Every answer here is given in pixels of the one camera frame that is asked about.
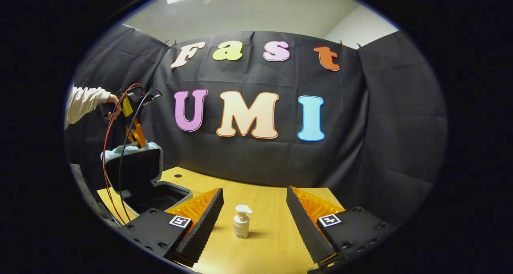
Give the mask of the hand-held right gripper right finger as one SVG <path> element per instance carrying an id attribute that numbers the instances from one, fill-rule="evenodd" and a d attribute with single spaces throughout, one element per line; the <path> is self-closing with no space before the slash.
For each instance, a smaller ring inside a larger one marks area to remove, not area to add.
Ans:
<path id="1" fill-rule="evenodd" d="M 361 206 L 344 209 L 297 187 L 287 188 L 286 202 L 303 243 L 319 268 L 359 259 L 397 229 Z"/>

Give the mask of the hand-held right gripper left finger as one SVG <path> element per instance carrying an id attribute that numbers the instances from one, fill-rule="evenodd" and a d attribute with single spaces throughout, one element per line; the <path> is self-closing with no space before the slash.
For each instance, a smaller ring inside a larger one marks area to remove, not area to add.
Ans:
<path id="1" fill-rule="evenodd" d="M 192 267 L 198 263 L 223 204 L 223 189 L 215 188 L 166 211 L 151 208 L 119 230 L 156 256 Z"/>

